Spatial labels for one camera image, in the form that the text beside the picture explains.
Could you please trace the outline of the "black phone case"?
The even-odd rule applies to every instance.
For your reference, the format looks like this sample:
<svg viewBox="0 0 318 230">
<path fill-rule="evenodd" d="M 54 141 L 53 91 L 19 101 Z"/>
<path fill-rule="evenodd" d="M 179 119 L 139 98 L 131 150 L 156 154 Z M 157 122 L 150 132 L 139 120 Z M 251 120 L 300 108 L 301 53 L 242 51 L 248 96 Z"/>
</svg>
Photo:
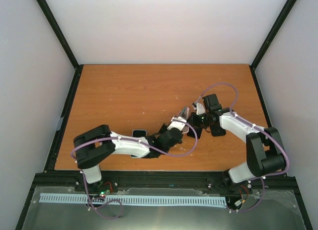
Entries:
<svg viewBox="0 0 318 230">
<path fill-rule="evenodd" d="M 211 135 L 213 137 L 221 137 L 226 135 L 226 130 L 221 127 L 219 123 L 215 123 L 213 125 L 210 125 L 210 131 Z"/>
</svg>

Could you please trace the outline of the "black phone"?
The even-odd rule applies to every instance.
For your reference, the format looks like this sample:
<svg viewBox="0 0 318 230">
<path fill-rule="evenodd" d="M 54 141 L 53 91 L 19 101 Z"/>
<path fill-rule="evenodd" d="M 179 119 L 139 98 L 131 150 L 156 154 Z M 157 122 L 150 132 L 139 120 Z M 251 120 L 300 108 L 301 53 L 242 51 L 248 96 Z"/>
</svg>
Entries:
<svg viewBox="0 0 318 230">
<path fill-rule="evenodd" d="M 195 138 L 195 136 L 197 136 L 197 139 L 200 139 L 202 130 L 203 130 L 202 128 L 197 128 L 197 127 L 193 127 L 193 129 L 189 128 L 187 136 L 191 138 Z"/>
</svg>

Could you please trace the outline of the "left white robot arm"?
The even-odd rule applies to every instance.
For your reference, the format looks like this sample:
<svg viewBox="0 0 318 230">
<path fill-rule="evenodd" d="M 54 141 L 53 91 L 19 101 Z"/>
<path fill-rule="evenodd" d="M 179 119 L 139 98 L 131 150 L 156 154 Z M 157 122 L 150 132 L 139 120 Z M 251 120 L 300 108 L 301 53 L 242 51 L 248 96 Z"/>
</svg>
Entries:
<svg viewBox="0 0 318 230">
<path fill-rule="evenodd" d="M 183 129 L 187 126 L 182 117 L 174 117 L 169 125 L 155 135 L 129 137 L 112 132 L 107 125 L 101 125 L 74 139 L 71 157 L 86 180 L 91 191 L 103 187 L 99 164 L 110 155 L 122 154 L 132 158 L 157 158 L 170 155 L 170 148 L 182 143 Z"/>
</svg>

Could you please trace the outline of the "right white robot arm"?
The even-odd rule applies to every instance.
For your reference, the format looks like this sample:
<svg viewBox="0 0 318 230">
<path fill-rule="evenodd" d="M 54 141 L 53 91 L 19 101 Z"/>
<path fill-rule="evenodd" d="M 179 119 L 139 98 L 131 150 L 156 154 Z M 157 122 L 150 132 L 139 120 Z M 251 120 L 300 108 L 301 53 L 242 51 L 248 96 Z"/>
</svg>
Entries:
<svg viewBox="0 0 318 230">
<path fill-rule="evenodd" d="M 246 146 L 246 161 L 224 172 L 228 185 L 255 178 L 285 173 L 290 164 L 283 148 L 279 131 L 274 127 L 264 128 L 247 121 L 230 108 L 223 108 L 215 94 L 194 102 L 194 111 L 187 113 L 187 123 L 192 126 L 187 135 L 201 137 L 203 130 L 213 137 L 231 132 Z"/>
</svg>

